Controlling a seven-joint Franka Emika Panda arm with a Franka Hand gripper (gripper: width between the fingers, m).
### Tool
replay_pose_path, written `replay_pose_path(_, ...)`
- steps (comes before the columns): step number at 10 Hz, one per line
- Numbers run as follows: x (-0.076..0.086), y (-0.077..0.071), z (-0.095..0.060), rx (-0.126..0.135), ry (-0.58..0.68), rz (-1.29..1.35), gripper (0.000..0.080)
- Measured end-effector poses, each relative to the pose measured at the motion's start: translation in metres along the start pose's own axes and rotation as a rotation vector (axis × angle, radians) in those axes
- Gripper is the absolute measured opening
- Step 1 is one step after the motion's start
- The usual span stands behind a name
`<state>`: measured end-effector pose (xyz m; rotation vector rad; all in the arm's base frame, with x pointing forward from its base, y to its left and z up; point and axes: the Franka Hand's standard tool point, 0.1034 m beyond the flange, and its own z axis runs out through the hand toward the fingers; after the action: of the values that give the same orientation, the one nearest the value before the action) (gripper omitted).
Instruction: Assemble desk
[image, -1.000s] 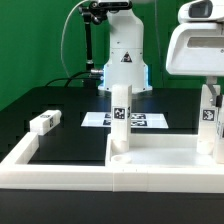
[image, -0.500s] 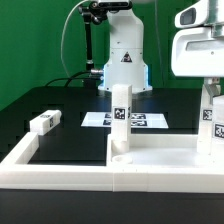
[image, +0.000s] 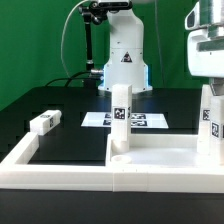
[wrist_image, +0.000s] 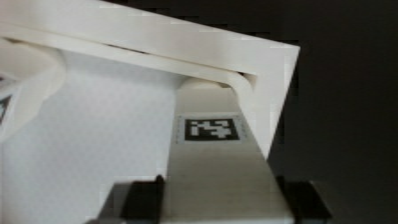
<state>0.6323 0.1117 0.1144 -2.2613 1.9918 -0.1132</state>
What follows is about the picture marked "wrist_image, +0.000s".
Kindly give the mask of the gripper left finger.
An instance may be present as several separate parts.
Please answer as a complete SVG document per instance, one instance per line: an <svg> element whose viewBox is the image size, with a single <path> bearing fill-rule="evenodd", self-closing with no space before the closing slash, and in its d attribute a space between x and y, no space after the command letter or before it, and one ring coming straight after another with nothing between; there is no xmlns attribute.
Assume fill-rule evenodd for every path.
<svg viewBox="0 0 398 224"><path fill-rule="evenodd" d="M165 180L115 183L94 224L160 224Z"/></svg>

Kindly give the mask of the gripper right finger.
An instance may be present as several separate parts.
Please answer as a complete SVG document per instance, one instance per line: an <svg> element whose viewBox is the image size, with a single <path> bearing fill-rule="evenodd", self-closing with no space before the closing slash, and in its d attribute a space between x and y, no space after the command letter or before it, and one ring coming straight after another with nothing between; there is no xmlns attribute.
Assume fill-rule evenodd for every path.
<svg viewBox="0 0 398 224"><path fill-rule="evenodd" d="M332 214L309 181L288 181L277 177L277 184L293 213L293 224L329 224Z"/></svg>

